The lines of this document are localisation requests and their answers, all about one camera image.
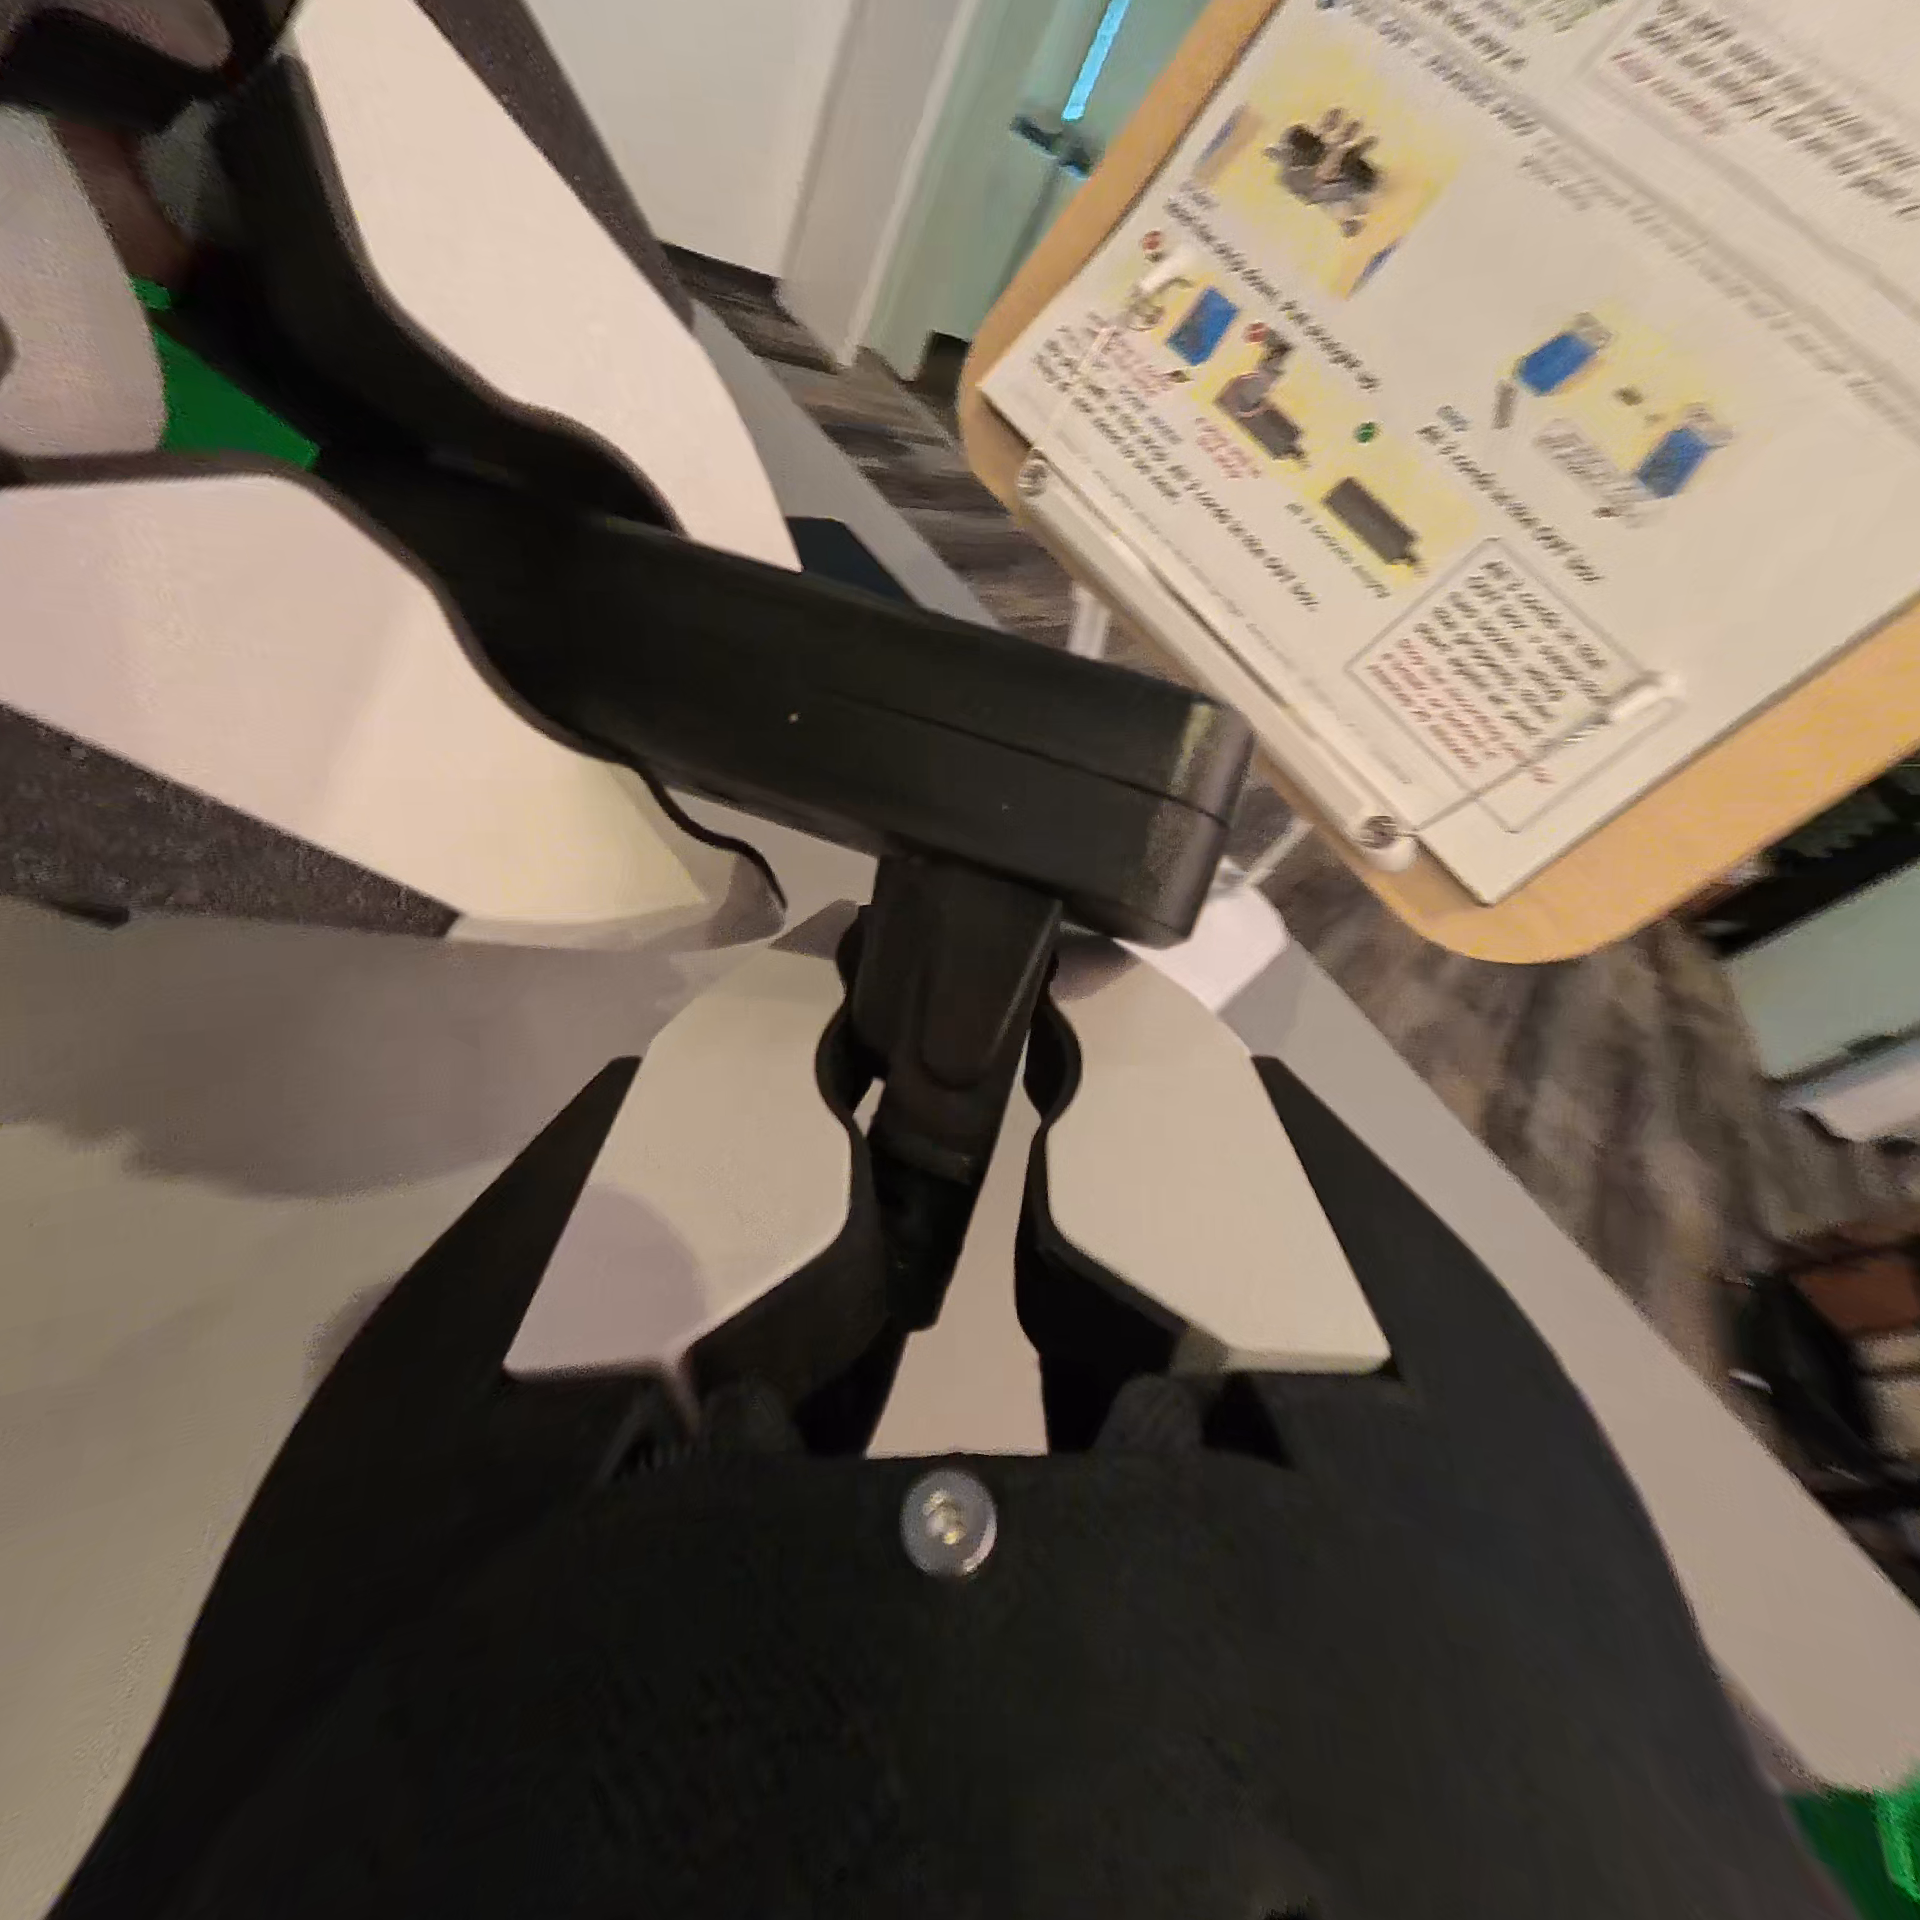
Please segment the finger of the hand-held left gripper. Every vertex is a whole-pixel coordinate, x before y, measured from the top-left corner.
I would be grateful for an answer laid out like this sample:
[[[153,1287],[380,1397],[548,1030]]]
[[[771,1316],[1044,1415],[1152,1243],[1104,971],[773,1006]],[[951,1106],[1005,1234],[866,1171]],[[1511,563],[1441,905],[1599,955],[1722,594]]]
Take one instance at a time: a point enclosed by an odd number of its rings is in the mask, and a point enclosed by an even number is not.
[[[455,945],[746,945],[739,843],[557,742],[323,486],[160,463],[4,490],[4,899]]]
[[[258,5],[224,117],[266,313],[395,442],[779,570],[785,511],[528,5]]]

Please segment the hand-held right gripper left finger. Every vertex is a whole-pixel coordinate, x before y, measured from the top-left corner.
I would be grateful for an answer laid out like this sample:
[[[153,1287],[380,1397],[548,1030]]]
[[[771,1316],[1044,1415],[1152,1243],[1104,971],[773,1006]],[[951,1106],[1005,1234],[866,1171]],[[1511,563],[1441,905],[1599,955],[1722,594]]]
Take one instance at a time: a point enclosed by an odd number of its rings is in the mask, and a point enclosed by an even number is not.
[[[520,1380],[759,1383],[801,1410],[880,1337],[840,945],[765,945],[647,1043],[508,1356]]]

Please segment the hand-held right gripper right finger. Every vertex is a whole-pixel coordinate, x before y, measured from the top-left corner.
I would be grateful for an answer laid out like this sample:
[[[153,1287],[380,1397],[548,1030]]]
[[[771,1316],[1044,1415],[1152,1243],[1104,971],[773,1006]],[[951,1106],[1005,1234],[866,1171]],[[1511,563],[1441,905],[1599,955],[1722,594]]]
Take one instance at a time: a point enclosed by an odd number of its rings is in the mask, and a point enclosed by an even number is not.
[[[1377,1375],[1367,1302],[1256,1054],[1133,955],[1065,955],[1025,1054],[1039,1117],[1018,1322],[1052,1452],[1143,1375]]]

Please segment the black power plug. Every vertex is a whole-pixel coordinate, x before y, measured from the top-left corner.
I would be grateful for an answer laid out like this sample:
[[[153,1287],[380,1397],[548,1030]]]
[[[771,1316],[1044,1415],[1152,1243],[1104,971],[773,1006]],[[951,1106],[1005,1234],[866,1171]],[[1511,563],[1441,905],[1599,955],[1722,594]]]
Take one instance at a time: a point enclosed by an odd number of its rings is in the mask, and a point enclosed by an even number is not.
[[[1064,905],[932,854],[885,854],[837,953],[831,1089],[855,1108],[879,1227],[880,1345],[938,1326],[1053,970]]]

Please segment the green sheet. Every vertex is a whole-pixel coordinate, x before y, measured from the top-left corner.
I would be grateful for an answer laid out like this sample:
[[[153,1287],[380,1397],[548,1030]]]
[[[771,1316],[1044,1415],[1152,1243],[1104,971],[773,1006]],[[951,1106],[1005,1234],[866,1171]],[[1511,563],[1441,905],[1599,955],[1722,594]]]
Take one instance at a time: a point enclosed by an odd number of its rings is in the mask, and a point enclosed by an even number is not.
[[[247,453],[312,473],[321,458],[316,442],[175,337],[168,324],[175,294],[143,276],[133,276],[130,287],[160,369],[160,451]]]
[[[1794,1793],[1788,1807],[1861,1918],[1919,1918],[1919,1781]]]

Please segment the pale blue door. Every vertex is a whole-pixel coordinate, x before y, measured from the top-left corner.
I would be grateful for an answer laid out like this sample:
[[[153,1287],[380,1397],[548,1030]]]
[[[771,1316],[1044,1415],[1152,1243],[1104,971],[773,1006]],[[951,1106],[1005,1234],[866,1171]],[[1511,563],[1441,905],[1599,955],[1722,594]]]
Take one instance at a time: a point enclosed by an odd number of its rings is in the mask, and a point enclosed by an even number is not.
[[[979,7],[869,324],[866,348],[893,374],[957,366],[1205,10]]]

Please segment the instruction sheet on wooden board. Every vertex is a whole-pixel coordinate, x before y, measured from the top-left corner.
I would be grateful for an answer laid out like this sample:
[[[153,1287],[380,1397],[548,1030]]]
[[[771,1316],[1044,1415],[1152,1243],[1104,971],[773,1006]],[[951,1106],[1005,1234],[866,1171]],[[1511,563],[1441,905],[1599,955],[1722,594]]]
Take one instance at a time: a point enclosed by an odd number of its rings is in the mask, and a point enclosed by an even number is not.
[[[1124,634],[1140,638],[1155,665],[1176,665],[1249,717],[1257,714],[1252,674],[1193,659],[1161,619],[1139,605],[1139,588],[1122,586],[1116,563],[1098,561],[1092,537],[1077,533],[1053,502],[1058,481],[1052,460],[993,409],[987,381],[1015,354],[1019,333],[1041,319],[1044,303],[1121,230],[1202,109],[1251,61],[1267,22],[1284,11],[1288,5],[1205,5],[1091,181],[980,323],[957,402],[973,473],[1067,570],[1075,605],[1113,617]],[[1256,767],[1309,839],[1399,923],[1451,953],[1543,964],[1596,953],[1673,913],[1914,749],[1915,591],[1909,591],[1848,653],[1741,721],[1728,739],[1666,774],[1577,849],[1548,861],[1506,903],[1473,900],[1431,853],[1370,845],[1364,835],[1386,806],[1370,805],[1360,821],[1341,821],[1322,786],[1297,773],[1293,757],[1283,749],[1263,742]]]

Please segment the printed instruction sheet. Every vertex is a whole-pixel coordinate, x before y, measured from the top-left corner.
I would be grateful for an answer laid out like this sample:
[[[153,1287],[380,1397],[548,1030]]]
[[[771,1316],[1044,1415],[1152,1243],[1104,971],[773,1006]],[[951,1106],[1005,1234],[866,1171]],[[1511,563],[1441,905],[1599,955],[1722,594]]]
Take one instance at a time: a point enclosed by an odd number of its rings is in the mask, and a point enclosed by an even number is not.
[[[1915,5],[1279,5],[977,383],[1386,867],[1498,907],[1915,601]]]

